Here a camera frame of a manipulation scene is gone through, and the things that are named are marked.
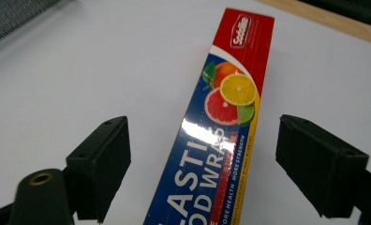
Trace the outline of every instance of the plastic food wrap box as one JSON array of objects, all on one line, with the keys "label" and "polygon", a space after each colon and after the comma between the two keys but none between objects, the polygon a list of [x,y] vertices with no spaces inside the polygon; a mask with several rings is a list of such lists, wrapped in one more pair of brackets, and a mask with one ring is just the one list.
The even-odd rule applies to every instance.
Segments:
[{"label": "plastic food wrap box", "polygon": [[225,10],[144,225],[239,224],[273,28]]}]

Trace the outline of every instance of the white surface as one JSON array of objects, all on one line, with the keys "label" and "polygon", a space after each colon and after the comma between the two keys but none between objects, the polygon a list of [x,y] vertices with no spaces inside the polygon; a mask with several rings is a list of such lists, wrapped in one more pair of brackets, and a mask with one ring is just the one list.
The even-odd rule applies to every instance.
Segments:
[{"label": "white surface", "polygon": [[74,0],[1,41],[0,207],[27,174],[64,169],[100,123],[127,115],[132,164],[105,224],[142,224],[225,7],[275,17],[241,224],[356,224],[357,209],[320,218],[275,147],[288,113],[371,157],[371,44],[254,1]]}]

